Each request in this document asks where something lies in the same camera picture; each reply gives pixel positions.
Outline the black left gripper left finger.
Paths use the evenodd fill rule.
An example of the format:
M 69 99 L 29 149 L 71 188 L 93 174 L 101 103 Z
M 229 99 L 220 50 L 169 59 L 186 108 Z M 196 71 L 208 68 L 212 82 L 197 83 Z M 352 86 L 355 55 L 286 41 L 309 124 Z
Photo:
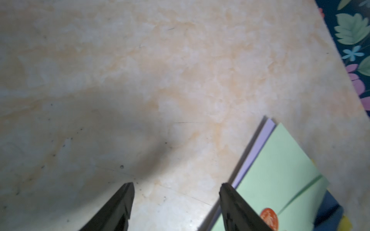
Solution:
M 134 198 L 134 184 L 125 183 L 80 231 L 127 231 Z

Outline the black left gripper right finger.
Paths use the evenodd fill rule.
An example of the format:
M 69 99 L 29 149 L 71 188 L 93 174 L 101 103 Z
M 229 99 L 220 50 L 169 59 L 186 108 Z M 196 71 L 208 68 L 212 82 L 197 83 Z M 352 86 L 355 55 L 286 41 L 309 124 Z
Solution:
M 219 195 L 226 231 L 272 231 L 231 184 L 223 183 Z

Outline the light green envelope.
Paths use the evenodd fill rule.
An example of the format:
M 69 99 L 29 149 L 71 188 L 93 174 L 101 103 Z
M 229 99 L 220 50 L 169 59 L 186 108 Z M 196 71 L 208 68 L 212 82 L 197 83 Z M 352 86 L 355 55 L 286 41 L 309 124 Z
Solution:
M 268 119 L 232 186 L 275 231 L 312 231 L 329 185 L 295 139 Z

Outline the lavender envelope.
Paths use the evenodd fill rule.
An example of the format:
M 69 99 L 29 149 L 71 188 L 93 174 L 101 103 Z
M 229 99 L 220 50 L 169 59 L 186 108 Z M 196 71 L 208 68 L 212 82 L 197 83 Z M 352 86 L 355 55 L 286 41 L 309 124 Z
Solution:
M 236 189 L 240 185 L 242 179 L 246 175 L 249 168 L 252 166 L 253 162 L 257 158 L 261 149 L 264 147 L 275 127 L 276 123 L 271 118 L 268 118 L 267 116 L 263 117 L 228 180 L 228 183 L 230 183 L 233 188 Z M 204 220 L 199 230 L 210 231 L 220 215 L 221 207 L 220 201 L 218 200 Z

